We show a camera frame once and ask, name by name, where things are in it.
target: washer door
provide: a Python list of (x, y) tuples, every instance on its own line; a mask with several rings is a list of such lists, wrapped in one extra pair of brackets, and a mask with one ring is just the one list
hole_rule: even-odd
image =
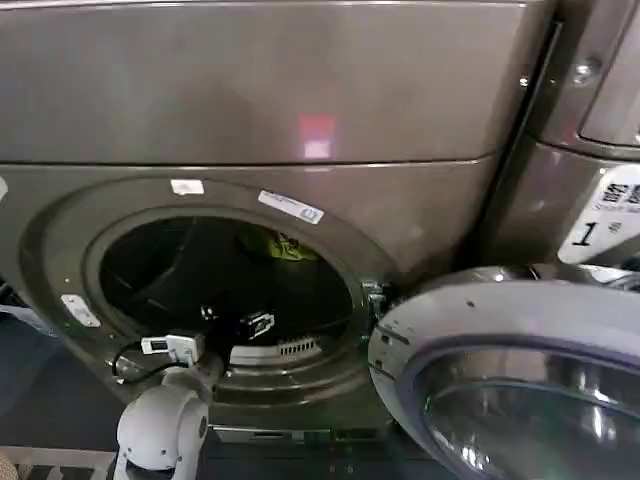
[(462, 478), (635, 479), (640, 296), (462, 284), (391, 310), (369, 344), (390, 413)]

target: door glass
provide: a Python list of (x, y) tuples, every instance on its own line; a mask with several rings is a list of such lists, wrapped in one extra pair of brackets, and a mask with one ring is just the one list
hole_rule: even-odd
[[(517, 368), (506, 366), (517, 361), (514, 353), (524, 355), (519, 361), (532, 361), (538, 355), (541, 361), (533, 363), (538, 363), (539, 374), (544, 370), (547, 375), (515, 375)], [(461, 364), (452, 375), (455, 362), (446, 360), (439, 365), (444, 370), (430, 379), (431, 387), (438, 388), (427, 394), (423, 418), (449, 461), (491, 479), (638, 478), (640, 418), (633, 405), (622, 401), (622, 397), (635, 399), (628, 395), (638, 386), (634, 375), (507, 349), (493, 359), (506, 362), (501, 375), (495, 370), (480, 372), (477, 361), (491, 356), (484, 352), (468, 359), (475, 360), (475, 372), (469, 376), (469, 370), (464, 371), (464, 381)], [(457, 381), (451, 383), (456, 375)]]

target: front-load washer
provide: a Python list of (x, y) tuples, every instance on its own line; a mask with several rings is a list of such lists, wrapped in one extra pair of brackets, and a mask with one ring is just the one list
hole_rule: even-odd
[(561, 2), (563, 24), (481, 228), (484, 263), (638, 268), (638, 2)]
[[(125, 399), (123, 345), (269, 310), (213, 423), (375, 430), (370, 324), (390, 288), (449, 268), (548, 17), (542, 0), (2, 3), (0, 275)], [(116, 363), (132, 380), (158, 361)]]

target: sticker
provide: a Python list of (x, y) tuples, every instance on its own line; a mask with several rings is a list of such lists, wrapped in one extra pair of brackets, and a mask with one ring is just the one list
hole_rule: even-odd
[(9, 187), (7, 187), (7, 182), (4, 181), (4, 178), (0, 177), (0, 202), (4, 198), (4, 196), (9, 191)]
[(200, 180), (171, 180), (171, 188), (176, 195), (203, 195), (204, 185)]
[(640, 235), (640, 165), (604, 173), (558, 250), (564, 263), (589, 259)]
[(294, 217), (311, 223), (312, 225), (317, 225), (324, 215), (324, 212), (318, 208), (314, 208), (306, 203), (299, 202), (283, 195), (266, 192), (264, 190), (260, 192), (258, 201), (265, 205), (269, 205), (276, 210), (293, 215)]
[(85, 327), (99, 327), (100, 320), (89, 310), (87, 303), (80, 295), (62, 295), (60, 297), (69, 313)]

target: stacked appliance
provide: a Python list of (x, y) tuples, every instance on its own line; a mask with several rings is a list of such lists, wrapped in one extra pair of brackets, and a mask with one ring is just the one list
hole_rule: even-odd
[(217, 388), (219, 431), (387, 425), (372, 324), (390, 286), (450, 269), (550, 2), (36, 0), (0, 18), (0, 273), (20, 296), (124, 399), (123, 345), (268, 311)]

